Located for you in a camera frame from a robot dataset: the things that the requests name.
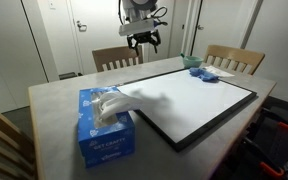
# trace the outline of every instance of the wooden chair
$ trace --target wooden chair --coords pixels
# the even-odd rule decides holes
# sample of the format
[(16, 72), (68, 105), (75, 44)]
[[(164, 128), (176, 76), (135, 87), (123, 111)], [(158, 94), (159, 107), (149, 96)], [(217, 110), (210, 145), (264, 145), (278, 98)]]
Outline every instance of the wooden chair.
[(232, 70), (242, 73), (245, 72), (247, 66), (250, 66), (249, 71), (246, 73), (253, 75), (264, 57), (265, 54), (263, 53), (226, 46), (209, 45), (204, 62), (208, 63), (210, 59), (210, 64), (212, 65), (224, 66), (226, 69), (230, 69), (231, 67)]
[(0, 113), (0, 178), (37, 179), (33, 141)]
[(126, 66), (130, 66), (130, 61), (133, 65), (143, 64), (143, 52), (141, 45), (138, 46), (138, 52), (139, 55), (136, 54), (135, 50), (129, 49), (128, 46), (92, 51), (96, 64), (96, 69), (98, 72), (104, 71), (103, 65), (106, 66), (107, 70), (117, 69), (117, 61), (119, 62), (119, 66), (121, 68), (124, 67), (125, 64)]

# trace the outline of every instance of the table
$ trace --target table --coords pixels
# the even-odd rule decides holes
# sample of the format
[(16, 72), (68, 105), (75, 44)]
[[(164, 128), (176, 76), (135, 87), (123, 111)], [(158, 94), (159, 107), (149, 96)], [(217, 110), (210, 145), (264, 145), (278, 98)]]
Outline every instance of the table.
[(40, 179), (207, 179), (269, 95), (275, 82), (237, 72), (224, 81), (257, 92), (257, 97), (180, 153), (144, 120), (130, 112), (136, 126), (133, 155), (84, 169), (77, 143), (80, 89), (121, 84), (182, 69), (180, 58), (90, 74), (29, 88), (37, 169)]

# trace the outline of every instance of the tissue box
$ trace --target tissue box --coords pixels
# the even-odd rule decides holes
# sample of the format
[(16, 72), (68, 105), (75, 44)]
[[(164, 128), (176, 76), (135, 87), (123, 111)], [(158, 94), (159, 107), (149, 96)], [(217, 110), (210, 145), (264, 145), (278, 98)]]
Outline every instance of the tissue box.
[(118, 91), (116, 87), (80, 90), (78, 143), (86, 168), (131, 154), (135, 149), (135, 128), (128, 112), (116, 113), (116, 122), (96, 127), (96, 110), (92, 99), (103, 92)]

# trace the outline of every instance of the white tissue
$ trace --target white tissue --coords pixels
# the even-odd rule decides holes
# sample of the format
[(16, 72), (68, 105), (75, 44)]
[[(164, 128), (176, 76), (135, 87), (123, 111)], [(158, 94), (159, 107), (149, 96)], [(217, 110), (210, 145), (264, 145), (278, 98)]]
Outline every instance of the white tissue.
[(233, 74), (230, 74), (230, 73), (227, 73), (225, 71), (222, 71), (220, 69), (217, 69), (213, 66), (207, 66), (207, 67), (204, 67), (204, 69), (207, 71), (207, 72), (210, 72), (212, 74), (215, 74), (219, 77), (232, 77), (234, 76)]
[(116, 113), (140, 109), (142, 101), (121, 92), (106, 92), (100, 96), (100, 119), (106, 119)]

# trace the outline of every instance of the cable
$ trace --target cable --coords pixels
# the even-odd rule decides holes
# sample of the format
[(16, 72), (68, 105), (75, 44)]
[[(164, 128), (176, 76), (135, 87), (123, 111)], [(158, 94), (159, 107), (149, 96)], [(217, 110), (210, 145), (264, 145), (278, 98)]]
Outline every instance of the cable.
[(120, 18), (121, 24), (123, 25), (123, 21), (121, 17), (121, 0), (118, 1), (118, 17)]
[[(161, 16), (155, 16), (156, 13), (158, 13), (161, 9), (165, 9), (164, 14), (162, 14)], [(167, 13), (167, 8), (165, 6), (163, 6), (163, 7), (158, 8), (151, 17), (154, 18), (154, 19), (158, 19), (158, 18), (161, 18), (161, 17), (165, 16), (166, 13)]]

